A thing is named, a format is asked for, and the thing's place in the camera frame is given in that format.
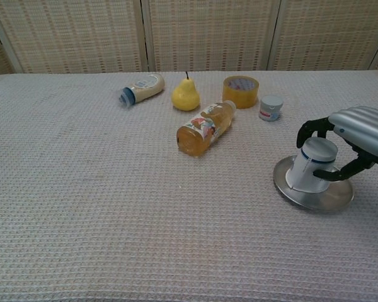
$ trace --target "yellow pear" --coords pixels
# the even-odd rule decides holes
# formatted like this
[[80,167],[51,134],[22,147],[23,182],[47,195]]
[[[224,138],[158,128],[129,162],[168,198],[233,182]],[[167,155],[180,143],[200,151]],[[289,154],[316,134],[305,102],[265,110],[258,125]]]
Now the yellow pear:
[[195,83],[189,78],[186,71],[186,79],[183,79],[172,92],[172,103],[175,108],[183,111],[195,109],[200,104],[200,96],[196,91]]

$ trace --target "mayonnaise bottle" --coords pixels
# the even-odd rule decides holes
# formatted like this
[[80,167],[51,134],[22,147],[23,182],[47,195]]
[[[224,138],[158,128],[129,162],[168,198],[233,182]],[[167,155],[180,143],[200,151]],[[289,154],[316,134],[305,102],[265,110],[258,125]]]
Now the mayonnaise bottle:
[[124,108],[128,108],[138,102],[143,101],[157,93],[160,93],[165,86],[161,74],[149,74],[132,85],[122,89],[119,101]]

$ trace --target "metal base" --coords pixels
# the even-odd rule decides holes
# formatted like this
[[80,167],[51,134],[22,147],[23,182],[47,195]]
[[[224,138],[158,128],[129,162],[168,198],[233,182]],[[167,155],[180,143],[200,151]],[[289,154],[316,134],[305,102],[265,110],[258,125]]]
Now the metal base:
[[329,188],[321,193],[305,193],[291,189],[285,180],[285,174],[292,167],[294,159],[295,156],[282,159],[273,171],[275,185],[286,198],[310,210],[319,211],[340,211],[353,200],[354,189],[348,179],[331,182]]

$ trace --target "jar lid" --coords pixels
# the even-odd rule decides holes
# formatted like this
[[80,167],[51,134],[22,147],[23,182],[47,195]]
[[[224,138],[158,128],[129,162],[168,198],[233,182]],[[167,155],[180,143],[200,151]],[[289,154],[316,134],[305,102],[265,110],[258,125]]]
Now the jar lid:
[[283,105],[283,99],[280,96],[263,96],[261,102],[267,106]]

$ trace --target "tape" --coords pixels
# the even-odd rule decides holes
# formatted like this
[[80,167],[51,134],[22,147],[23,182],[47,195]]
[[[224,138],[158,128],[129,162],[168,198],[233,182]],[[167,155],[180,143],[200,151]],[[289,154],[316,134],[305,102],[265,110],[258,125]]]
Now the tape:
[[224,80],[222,100],[233,101],[237,108],[250,108],[256,104],[259,82],[252,77],[235,75]]

